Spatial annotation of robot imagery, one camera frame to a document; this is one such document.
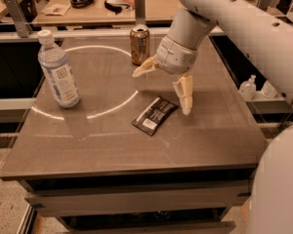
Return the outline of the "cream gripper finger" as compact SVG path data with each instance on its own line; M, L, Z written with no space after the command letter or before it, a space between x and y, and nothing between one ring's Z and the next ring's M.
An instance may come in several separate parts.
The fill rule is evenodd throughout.
M138 68L136 68L132 76L134 78L140 77L144 74L156 71L159 68L159 63L157 59L157 55L154 55L153 57L148 58L145 60Z
M179 79L173 83L173 87L179 98L183 114L189 115L192 109L192 75L189 72L182 74Z

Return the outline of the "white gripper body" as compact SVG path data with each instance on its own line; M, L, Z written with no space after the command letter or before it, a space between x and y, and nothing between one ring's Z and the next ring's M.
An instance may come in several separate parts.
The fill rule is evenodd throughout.
M197 57L197 50L183 47L165 36L156 50L156 56L161 69L170 74L182 74L192 68Z

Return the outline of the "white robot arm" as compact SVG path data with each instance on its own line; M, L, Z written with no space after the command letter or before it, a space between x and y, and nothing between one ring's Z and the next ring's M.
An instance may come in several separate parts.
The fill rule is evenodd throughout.
M175 90L183 111L192 108L188 74L197 48L214 27L220 27L245 60L265 77L293 108L293 26L245 0L179 0L168 34L156 54L134 72L155 70L178 74ZM246 234L293 234L293 125L264 151L249 200Z

